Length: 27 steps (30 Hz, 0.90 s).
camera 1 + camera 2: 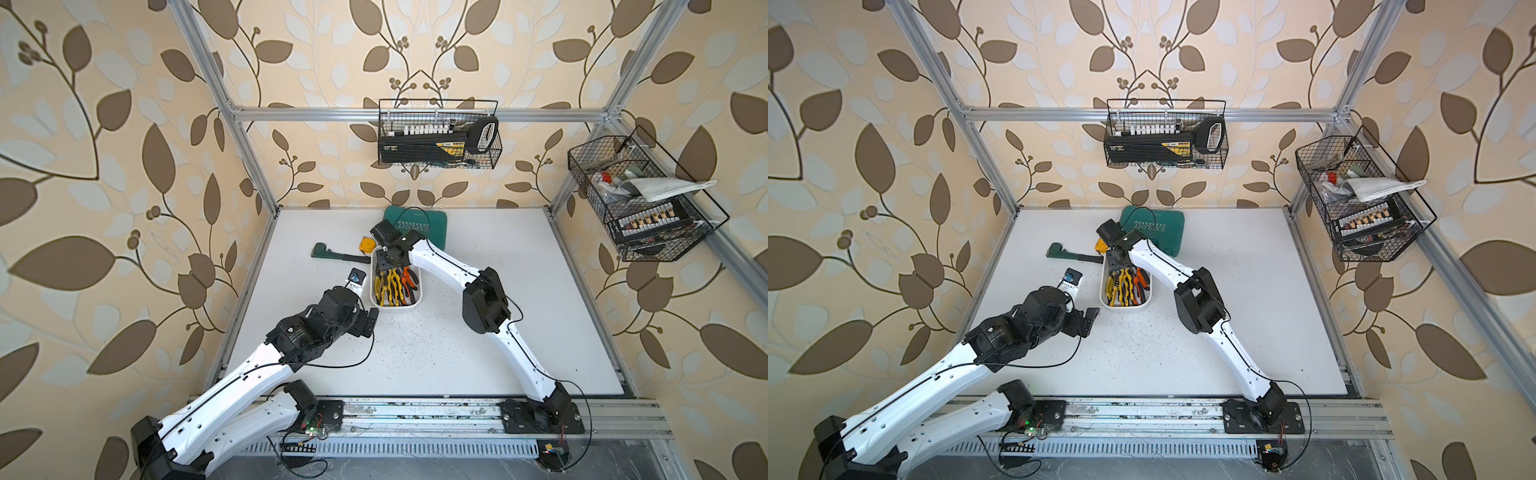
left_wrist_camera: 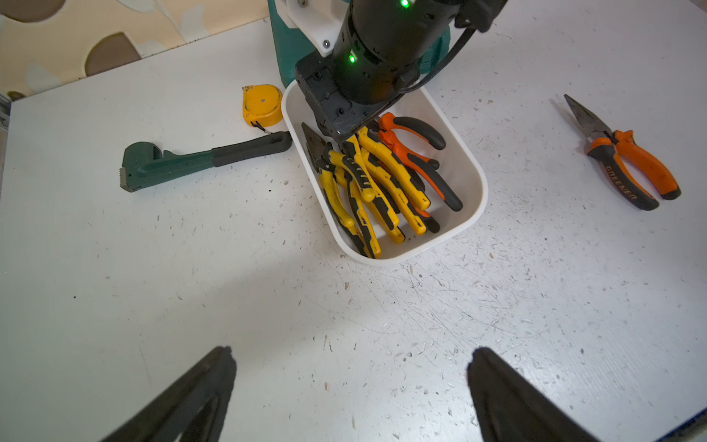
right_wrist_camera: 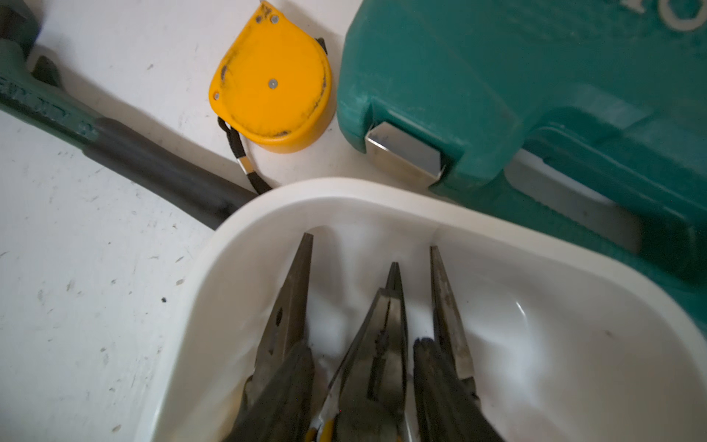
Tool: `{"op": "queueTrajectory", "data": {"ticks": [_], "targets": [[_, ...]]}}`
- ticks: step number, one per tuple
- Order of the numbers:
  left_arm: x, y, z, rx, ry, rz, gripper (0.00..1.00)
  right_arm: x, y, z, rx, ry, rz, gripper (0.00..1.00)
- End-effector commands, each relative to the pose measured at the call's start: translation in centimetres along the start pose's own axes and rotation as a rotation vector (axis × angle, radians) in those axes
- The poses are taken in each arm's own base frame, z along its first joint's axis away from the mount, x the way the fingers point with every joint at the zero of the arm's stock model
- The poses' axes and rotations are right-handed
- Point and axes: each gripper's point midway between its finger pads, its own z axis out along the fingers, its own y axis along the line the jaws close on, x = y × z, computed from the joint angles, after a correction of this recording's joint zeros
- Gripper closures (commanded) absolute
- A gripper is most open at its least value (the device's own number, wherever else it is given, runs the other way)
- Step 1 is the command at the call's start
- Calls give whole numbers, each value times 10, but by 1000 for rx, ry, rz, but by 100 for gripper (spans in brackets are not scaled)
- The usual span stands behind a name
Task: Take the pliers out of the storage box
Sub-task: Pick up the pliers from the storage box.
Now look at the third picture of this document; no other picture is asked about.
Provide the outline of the white plastic storage box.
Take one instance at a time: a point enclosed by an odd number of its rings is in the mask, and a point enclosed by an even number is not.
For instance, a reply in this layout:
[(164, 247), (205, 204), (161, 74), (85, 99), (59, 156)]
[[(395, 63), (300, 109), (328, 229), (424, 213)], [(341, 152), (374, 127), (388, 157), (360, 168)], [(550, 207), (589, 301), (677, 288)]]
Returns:
[(429, 249), (438, 246), (482, 410), (506, 440), (705, 440), (706, 341), (658, 285), (538, 232), (345, 178), (273, 190), (215, 232), (186, 279), (137, 440), (224, 438), (305, 233), (314, 238), (314, 403), (392, 263), (410, 337), (432, 334)]

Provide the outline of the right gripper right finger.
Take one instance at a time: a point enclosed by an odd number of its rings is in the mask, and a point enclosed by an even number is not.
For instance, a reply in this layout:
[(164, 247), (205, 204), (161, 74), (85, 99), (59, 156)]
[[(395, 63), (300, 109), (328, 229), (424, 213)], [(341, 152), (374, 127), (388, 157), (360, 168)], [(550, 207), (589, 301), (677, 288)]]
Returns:
[(422, 441), (501, 441), (431, 338), (414, 343), (414, 395)]

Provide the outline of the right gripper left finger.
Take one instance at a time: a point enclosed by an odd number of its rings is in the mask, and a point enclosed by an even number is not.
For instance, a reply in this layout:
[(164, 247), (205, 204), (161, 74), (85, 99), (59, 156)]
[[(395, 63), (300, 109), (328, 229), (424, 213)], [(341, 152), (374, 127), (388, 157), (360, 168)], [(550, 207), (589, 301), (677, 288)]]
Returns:
[(314, 375), (310, 348), (304, 342), (295, 344), (254, 405), (237, 417), (225, 440), (305, 440)]

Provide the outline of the orange black long-nose pliers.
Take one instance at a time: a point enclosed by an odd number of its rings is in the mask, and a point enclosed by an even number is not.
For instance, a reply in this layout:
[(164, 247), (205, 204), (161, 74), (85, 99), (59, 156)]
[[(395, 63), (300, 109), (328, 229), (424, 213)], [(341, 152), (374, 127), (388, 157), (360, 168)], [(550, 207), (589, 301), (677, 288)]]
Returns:
[(438, 246), (430, 247), (430, 265), (434, 339), (440, 345), (465, 392), (480, 406), (473, 357)]

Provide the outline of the yellow black combination pliers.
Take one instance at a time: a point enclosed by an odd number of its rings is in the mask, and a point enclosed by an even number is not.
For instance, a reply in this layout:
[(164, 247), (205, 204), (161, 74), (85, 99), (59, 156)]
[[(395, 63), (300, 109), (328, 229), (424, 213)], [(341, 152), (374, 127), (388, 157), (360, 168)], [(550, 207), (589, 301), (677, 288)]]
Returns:
[(328, 385), (307, 441), (401, 441), (407, 394), (408, 327), (399, 263)]

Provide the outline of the orange black combination pliers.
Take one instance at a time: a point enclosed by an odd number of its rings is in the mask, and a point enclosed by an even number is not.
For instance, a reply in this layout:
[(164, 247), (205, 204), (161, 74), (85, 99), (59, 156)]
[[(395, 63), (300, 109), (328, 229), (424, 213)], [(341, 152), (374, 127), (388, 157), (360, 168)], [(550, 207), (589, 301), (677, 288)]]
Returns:
[(237, 420), (243, 419), (306, 330), (314, 236), (305, 233), (272, 307), (257, 347), (254, 372), (246, 380)]

